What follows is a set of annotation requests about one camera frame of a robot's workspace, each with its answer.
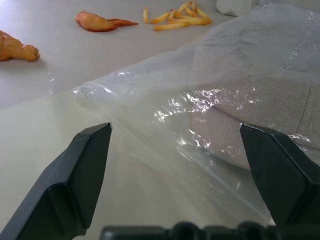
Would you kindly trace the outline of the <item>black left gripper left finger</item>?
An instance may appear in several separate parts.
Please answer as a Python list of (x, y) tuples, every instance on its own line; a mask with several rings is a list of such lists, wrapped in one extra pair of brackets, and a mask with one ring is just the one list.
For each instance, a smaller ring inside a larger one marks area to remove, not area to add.
[(40, 174), (0, 238), (72, 240), (90, 228), (105, 176), (112, 124), (84, 129)]

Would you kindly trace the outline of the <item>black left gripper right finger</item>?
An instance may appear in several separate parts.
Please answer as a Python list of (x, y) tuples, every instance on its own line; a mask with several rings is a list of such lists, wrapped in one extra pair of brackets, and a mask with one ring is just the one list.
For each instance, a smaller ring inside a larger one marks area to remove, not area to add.
[(320, 222), (320, 167), (285, 134), (242, 123), (254, 183), (277, 226)]

